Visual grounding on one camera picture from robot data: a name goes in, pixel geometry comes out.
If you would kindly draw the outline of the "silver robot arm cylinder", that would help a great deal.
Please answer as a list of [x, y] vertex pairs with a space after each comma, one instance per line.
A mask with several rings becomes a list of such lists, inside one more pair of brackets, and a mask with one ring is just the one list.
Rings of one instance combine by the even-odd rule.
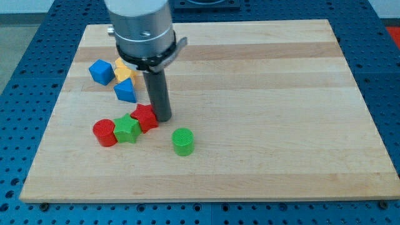
[[105, 0], [120, 57], [134, 69], [158, 73], [188, 44], [176, 39], [168, 0]]

